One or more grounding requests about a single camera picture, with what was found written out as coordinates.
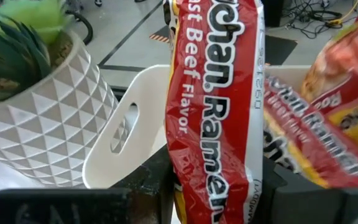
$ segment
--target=ceramic pot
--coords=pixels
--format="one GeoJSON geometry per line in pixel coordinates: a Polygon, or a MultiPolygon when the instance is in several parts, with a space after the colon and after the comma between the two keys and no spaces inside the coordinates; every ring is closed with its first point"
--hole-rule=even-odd
{"type": "MultiPolygon", "coordinates": [[[[0,103],[0,161],[53,187],[83,183],[81,171],[106,121],[117,106],[82,40],[74,33],[71,52],[48,77],[0,103]]],[[[122,121],[113,148],[129,128],[122,121]]]]}

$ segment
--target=gray floor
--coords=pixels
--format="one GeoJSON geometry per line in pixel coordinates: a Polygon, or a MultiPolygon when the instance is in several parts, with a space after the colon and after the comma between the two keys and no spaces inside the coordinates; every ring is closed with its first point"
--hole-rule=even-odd
{"type": "MultiPolygon", "coordinates": [[[[133,0],[103,0],[101,8],[96,7],[93,0],[83,0],[83,4],[83,15],[94,29],[94,39],[88,50],[96,61],[104,64],[101,73],[110,85],[127,87],[137,74],[136,71],[141,68],[169,63],[168,44],[149,39],[151,34],[165,25],[161,0],[140,3],[133,0]]],[[[345,14],[352,7],[352,0],[331,0],[331,5],[329,10],[345,14]]],[[[320,24],[314,22],[307,29],[314,30],[320,24]]],[[[305,25],[295,23],[299,28],[305,25]]],[[[74,24],[73,28],[78,34],[85,36],[86,28],[82,24],[74,24]]],[[[325,43],[338,31],[327,30],[313,40],[299,30],[284,27],[267,29],[267,34],[298,41],[285,65],[310,65],[325,43]]]]}

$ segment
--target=spiky green leaves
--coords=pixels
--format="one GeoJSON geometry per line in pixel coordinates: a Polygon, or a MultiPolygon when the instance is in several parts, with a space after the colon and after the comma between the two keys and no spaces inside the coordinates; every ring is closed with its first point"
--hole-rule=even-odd
{"type": "Polygon", "coordinates": [[[0,20],[13,26],[8,16],[17,22],[33,27],[41,39],[50,45],[56,41],[69,18],[62,10],[62,0],[3,0],[0,6],[0,20]]]}
{"type": "Polygon", "coordinates": [[[52,71],[47,46],[38,33],[23,23],[0,20],[0,101],[39,82],[52,71]]]}

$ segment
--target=black mat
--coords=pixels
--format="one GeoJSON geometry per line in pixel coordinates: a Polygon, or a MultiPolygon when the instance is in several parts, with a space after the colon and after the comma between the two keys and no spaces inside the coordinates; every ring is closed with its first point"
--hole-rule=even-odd
{"type": "MultiPolygon", "coordinates": [[[[169,42],[168,26],[161,28],[156,33],[150,35],[150,39],[162,42],[169,42]]],[[[265,62],[271,65],[282,65],[287,57],[292,53],[296,47],[297,42],[279,37],[272,37],[266,35],[265,46],[266,56],[265,62]]]]}

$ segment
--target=ramen noodle package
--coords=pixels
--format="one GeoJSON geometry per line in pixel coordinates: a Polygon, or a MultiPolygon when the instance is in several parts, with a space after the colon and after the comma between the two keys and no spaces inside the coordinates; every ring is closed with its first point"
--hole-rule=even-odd
{"type": "Polygon", "coordinates": [[[264,20],[258,0],[164,4],[174,41],[165,129],[185,224],[249,223],[262,191],[264,20]]]}
{"type": "Polygon", "coordinates": [[[318,55],[301,95],[358,143],[358,18],[318,55]]]}
{"type": "Polygon", "coordinates": [[[292,87],[267,77],[264,154],[323,187],[358,187],[358,145],[292,87]]]}

